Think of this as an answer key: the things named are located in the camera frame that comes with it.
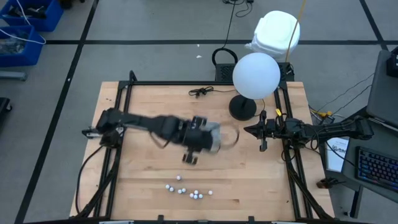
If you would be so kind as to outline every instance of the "wooden tabletop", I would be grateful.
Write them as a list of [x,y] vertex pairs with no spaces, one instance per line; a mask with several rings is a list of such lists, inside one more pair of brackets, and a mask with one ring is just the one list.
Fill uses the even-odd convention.
[[[117,82],[102,84],[93,126],[103,110],[114,106],[117,86]],[[236,121],[229,114],[229,101],[237,93],[211,92],[198,99],[188,95],[189,90],[201,87],[204,86],[133,86],[129,112],[146,116],[173,114],[188,119],[198,115],[207,117],[208,121],[233,122],[241,131],[237,145],[215,155],[201,153],[198,164],[190,166],[181,162],[182,146],[170,144],[159,149],[147,132],[128,129],[123,142],[112,219],[156,220],[158,215],[164,215],[166,220],[247,220],[248,216],[259,221],[294,220],[286,166],[280,158],[282,141],[268,139],[268,149],[259,152],[260,140],[243,130],[245,126],[256,124],[259,118]],[[303,83],[288,83],[288,87],[294,117],[312,123]],[[232,90],[234,86],[215,86],[215,89]],[[283,95],[280,95],[284,110]],[[274,96],[264,101],[267,117],[275,118]],[[257,100],[256,103],[257,112],[260,112],[263,102]],[[98,148],[98,143],[99,139],[88,140],[85,158]],[[81,175],[80,209],[98,188],[104,152],[95,155]],[[308,149],[302,149],[301,153],[309,191],[325,211],[334,216],[329,191],[316,186],[316,182],[325,177],[320,156]],[[182,176],[181,181],[176,180],[177,175]],[[175,189],[184,187],[187,194],[171,193],[165,188],[166,184]],[[194,190],[204,193],[204,198],[190,198],[189,193]],[[209,190],[214,194],[207,195]],[[302,194],[298,188],[297,193],[304,217]],[[106,192],[102,214],[107,199]],[[71,215],[75,214],[73,205]]]

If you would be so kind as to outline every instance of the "blue storage bin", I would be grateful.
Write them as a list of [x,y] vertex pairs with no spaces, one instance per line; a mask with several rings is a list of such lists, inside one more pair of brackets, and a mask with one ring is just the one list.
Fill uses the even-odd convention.
[[[63,14],[63,9],[61,8],[58,0],[19,0],[19,2],[22,7],[29,4],[47,6],[47,10],[45,12],[45,15],[47,16],[46,19],[31,17],[28,17],[27,19],[37,31],[51,32],[55,30],[58,21]],[[7,15],[11,6],[18,7],[20,9],[16,0],[8,0],[6,5],[4,5],[0,11],[0,19],[4,19],[10,26],[28,25],[23,17],[4,16]]]
[[[17,26],[17,27],[0,27],[8,34],[17,33],[18,30],[29,34],[29,40],[43,42],[41,36],[35,31],[33,26]],[[6,34],[0,32],[0,39],[10,38]],[[42,51],[42,44],[26,42],[24,50],[19,54],[0,54],[0,67],[13,67],[24,65],[35,65]]]

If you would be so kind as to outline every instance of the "lamp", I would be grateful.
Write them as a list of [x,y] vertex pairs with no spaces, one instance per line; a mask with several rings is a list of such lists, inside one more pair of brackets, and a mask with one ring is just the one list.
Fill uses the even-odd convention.
[[229,102],[231,116],[240,121],[251,119],[257,110],[254,100],[274,92],[280,81],[277,62],[264,53],[251,53],[236,64],[233,83],[240,95]]

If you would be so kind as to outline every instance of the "white bucket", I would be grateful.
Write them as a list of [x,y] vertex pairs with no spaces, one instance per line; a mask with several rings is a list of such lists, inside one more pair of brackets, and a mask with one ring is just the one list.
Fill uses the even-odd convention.
[[[262,52],[273,57],[277,62],[284,62],[296,18],[286,12],[268,12],[260,19],[254,31],[254,37],[246,47],[254,52]],[[296,48],[300,38],[300,24],[294,32],[289,54]]]

